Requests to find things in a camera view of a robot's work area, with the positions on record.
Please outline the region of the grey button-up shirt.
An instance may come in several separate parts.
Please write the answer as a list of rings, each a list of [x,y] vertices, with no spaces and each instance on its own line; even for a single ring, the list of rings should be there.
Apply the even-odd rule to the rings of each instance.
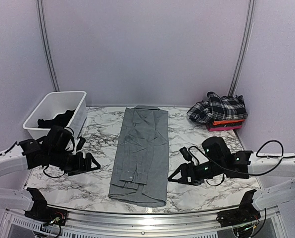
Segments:
[[[108,197],[141,207],[167,203],[167,110],[135,106],[124,111]]]

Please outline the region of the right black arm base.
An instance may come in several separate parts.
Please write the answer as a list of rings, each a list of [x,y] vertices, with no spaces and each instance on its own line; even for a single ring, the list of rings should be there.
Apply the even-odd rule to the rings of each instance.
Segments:
[[[252,205],[255,192],[255,189],[245,192],[238,208],[218,212],[216,221],[220,226],[234,226],[260,219],[260,212]]]

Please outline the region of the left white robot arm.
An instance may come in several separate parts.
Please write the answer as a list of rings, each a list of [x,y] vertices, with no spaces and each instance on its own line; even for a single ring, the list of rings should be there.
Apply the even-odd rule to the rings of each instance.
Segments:
[[[46,144],[28,139],[14,143],[0,152],[0,177],[16,171],[30,170],[38,166],[54,166],[65,175],[78,175],[101,168],[91,153],[69,151],[66,143]],[[0,188],[0,208],[19,209],[32,213],[41,221],[51,217],[51,209],[43,195],[35,188],[14,190]]]

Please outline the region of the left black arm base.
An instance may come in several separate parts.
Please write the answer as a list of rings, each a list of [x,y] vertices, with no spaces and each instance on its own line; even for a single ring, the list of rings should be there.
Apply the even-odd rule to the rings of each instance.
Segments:
[[[49,207],[42,193],[36,188],[26,189],[32,196],[33,206],[25,211],[24,216],[47,224],[64,226],[67,218],[67,210]]]

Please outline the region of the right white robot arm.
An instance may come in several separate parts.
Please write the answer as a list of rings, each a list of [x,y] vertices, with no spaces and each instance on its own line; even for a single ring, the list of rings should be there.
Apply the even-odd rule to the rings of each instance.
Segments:
[[[245,222],[254,214],[282,203],[295,200],[295,153],[262,154],[252,151],[231,153],[216,153],[216,158],[208,156],[206,149],[203,155],[207,162],[195,165],[194,155],[190,149],[180,149],[187,163],[181,164],[169,177],[169,182],[186,185],[200,185],[217,175],[227,178],[248,179],[251,177],[274,176],[289,177],[289,180],[267,189],[254,189],[244,194],[234,217],[239,222]]]

